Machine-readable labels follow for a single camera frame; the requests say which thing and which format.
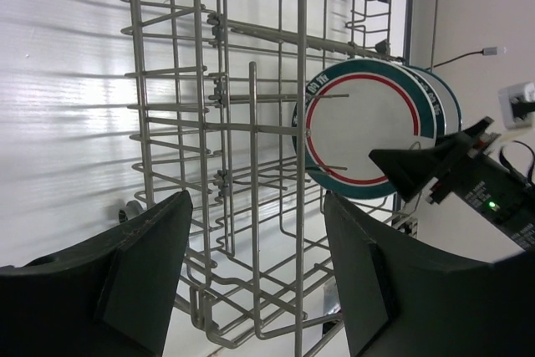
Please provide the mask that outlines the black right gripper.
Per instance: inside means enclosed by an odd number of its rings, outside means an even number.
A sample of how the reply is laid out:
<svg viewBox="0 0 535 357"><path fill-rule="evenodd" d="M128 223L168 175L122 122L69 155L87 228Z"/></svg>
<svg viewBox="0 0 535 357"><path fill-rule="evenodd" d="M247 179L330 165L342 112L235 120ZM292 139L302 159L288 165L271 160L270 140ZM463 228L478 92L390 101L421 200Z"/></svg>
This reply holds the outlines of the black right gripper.
<svg viewBox="0 0 535 357"><path fill-rule="evenodd" d="M505 156L489 155L497 133L488 133L493 119L473 126L421 150L372 150L369 158L385 174L404 201L411 201L432 178L427 197L439 204L456 195L521 249L534 249L534 183Z"/></svg>

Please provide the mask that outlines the green red rimmed plate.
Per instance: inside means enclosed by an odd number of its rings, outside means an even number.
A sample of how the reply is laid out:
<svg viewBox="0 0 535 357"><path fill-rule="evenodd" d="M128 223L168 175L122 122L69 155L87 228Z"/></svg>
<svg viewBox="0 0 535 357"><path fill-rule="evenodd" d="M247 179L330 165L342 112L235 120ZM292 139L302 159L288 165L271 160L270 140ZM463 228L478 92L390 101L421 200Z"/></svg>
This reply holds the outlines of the green red rimmed plate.
<svg viewBox="0 0 535 357"><path fill-rule="evenodd" d="M424 89L434 110L434 117L436 120L436 137L440 138L446 133L446 120L444 116L444 110L438 95L434 91L433 87L424 79L419 73L415 72L413 69L401 66L408 74L410 74Z"/></svg>
<svg viewBox="0 0 535 357"><path fill-rule="evenodd" d="M430 99L401 66L349 59L307 83L305 170L324 189L352 199L389 196L395 189L369 153L435 145Z"/></svg>

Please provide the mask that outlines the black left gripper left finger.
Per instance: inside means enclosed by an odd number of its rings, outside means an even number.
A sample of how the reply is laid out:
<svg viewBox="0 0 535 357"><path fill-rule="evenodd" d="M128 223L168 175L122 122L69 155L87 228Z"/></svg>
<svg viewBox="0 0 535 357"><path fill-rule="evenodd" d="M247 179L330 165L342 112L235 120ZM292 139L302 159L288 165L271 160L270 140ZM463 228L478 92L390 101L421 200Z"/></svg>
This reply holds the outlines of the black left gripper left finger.
<svg viewBox="0 0 535 357"><path fill-rule="evenodd" d="M71 247L2 267L2 355L162 355L192 209L177 192Z"/></svg>

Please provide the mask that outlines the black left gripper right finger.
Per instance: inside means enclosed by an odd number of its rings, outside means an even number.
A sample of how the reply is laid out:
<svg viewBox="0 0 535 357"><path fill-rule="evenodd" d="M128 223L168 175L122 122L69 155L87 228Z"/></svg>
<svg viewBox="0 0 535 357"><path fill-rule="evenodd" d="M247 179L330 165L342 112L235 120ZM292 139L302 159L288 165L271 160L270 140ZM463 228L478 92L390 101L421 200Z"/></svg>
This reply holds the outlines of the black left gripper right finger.
<svg viewBox="0 0 535 357"><path fill-rule="evenodd" d="M533 355L533 252L464 258L331 192L324 220L353 356Z"/></svg>

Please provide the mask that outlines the white plate teal line pattern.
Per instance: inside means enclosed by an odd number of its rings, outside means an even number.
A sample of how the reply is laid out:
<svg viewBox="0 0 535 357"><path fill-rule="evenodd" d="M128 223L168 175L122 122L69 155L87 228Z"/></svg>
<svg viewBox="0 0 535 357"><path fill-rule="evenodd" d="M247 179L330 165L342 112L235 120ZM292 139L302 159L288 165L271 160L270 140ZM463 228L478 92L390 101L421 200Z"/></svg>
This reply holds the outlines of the white plate teal line pattern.
<svg viewBox="0 0 535 357"><path fill-rule="evenodd" d="M446 133L452 134L462 129L462 112L456 94L446 81L435 73L412 66L412 69L420 74L434 89L441 100L446 118Z"/></svg>

